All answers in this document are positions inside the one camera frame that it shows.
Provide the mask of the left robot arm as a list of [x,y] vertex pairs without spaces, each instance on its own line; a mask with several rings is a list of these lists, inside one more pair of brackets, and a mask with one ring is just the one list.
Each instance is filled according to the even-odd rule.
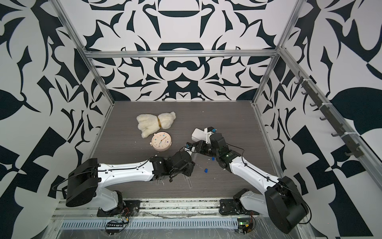
[[109,186],[165,179],[172,182],[179,174],[189,177],[195,166],[192,156],[193,151],[181,149],[168,158],[152,156],[130,164],[105,164],[90,158],[65,179],[66,207],[98,208],[108,216],[119,214],[123,207],[121,192],[111,191]]

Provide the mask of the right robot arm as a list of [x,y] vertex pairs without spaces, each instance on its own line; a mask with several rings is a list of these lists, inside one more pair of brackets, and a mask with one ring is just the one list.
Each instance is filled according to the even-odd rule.
[[242,190],[238,200],[246,211],[254,211],[270,218],[284,234],[288,234],[302,220],[311,217],[311,209],[289,177],[278,178],[246,160],[243,154],[230,149],[224,137],[214,130],[196,128],[193,143],[187,148],[195,153],[214,158],[219,166],[241,177],[258,190]]

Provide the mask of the test tube with blue stopper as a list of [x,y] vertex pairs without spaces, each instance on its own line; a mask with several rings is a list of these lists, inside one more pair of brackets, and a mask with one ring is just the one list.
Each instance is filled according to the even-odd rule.
[[189,188],[192,189],[193,186],[192,186],[192,182],[191,182],[191,179],[189,177],[186,177],[185,180],[187,181],[188,185],[189,185]]

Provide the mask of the white rectangular box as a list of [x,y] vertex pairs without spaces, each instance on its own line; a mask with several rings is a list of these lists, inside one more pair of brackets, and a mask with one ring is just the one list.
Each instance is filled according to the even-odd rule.
[[197,142],[200,140],[208,141],[207,140],[207,132],[205,130],[201,130],[199,128],[196,128],[192,133],[192,141]]

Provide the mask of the pink round alarm clock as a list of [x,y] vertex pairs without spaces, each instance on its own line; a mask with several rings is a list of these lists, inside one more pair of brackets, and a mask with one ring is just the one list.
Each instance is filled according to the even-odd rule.
[[172,145],[172,138],[167,132],[158,132],[153,135],[150,145],[158,152],[166,151]]

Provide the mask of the cream plush dog toy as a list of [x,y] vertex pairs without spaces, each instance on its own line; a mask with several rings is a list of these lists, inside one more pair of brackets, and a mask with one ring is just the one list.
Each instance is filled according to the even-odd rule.
[[162,113],[158,116],[141,114],[137,116],[136,119],[138,121],[138,129],[141,131],[141,137],[147,138],[149,135],[158,132],[160,129],[169,129],[176,119],[176,113]]

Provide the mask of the right electronics board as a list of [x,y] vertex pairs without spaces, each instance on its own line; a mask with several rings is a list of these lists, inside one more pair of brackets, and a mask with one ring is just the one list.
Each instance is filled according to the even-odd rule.
[[250,215],[248,218],[239,218],[238,219],[238,228],[235,230],[240,234],[248,234],[253,231],[257,226],[257,222],[253,215]]

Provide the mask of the electronics board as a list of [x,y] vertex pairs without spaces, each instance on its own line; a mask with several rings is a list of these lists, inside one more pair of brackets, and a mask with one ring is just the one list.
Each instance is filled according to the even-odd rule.
[[248,218],[239,218],[238,219],[238,228],[235,230],[240,234],[248,234],[253,231],[257,226],[257,222],[253,215],[250,215]]
[[122,232],[129,224],[129,217],[122,217],[119,220],[111,220],[106,223],[104,232],[111,236]]

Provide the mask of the left electronics board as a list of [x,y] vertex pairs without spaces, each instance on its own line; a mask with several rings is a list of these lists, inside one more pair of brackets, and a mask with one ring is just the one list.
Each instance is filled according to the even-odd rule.
[[122,232],[129,224],[129,217],[122,217],[119,220],[111,220],[106,223],[104,232],[111,236]]

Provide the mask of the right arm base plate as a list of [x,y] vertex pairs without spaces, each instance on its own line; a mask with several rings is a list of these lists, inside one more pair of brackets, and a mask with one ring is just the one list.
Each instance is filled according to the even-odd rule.
[[248,211],[244,209],[242,204],[235,199],[220,199],[219,201],[219,213],[223,216],[233,216],[233,215],[260,215],[255,211]]

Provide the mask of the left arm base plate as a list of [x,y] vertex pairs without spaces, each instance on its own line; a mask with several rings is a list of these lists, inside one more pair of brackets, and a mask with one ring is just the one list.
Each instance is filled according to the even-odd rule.
[[124,200],[121,204],[110,211],[103,211],[101,208],[98,209],[97,217],[113,217],[122,215],[123,217],[134,216],[140,211],[140,200]]

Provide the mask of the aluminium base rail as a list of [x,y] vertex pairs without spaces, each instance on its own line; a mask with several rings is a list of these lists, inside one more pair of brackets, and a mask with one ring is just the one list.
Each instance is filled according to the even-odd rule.
[[[177,218],[223,218],[219,213],[220,198],[140,198],[139,207],[129,210],[130,220],[177,219]],[[124,216],[98,217],[98,208],[68,208],[60,201],[50,220],[113,220]]]

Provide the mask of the wall hook rack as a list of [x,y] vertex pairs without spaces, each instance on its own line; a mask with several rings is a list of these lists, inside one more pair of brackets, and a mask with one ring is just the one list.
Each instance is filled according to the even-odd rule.
[[313,103],[310,103],[311,107],[317,108],[323,114],[320,117],[321,121],[328,121],[335,133],[332,133],[332,137],[340,137],[345,145],[348,147],[350,152],[345,152],[347,156],[355,156],[360,158],[364,156],[364,152],[361,149],[360,144],[355,140],[356,133],[350,130],[349,127],[345,125],[344,120],[340,116],[340,113],[335,109],[332,103],[321,93],[321,91],[315,86],[312,79],[305,79],[301,76],[300,71],[298,72],[298,81],[295,82],[297,85],[301,85],[304,89],[303,95],[309,96]]

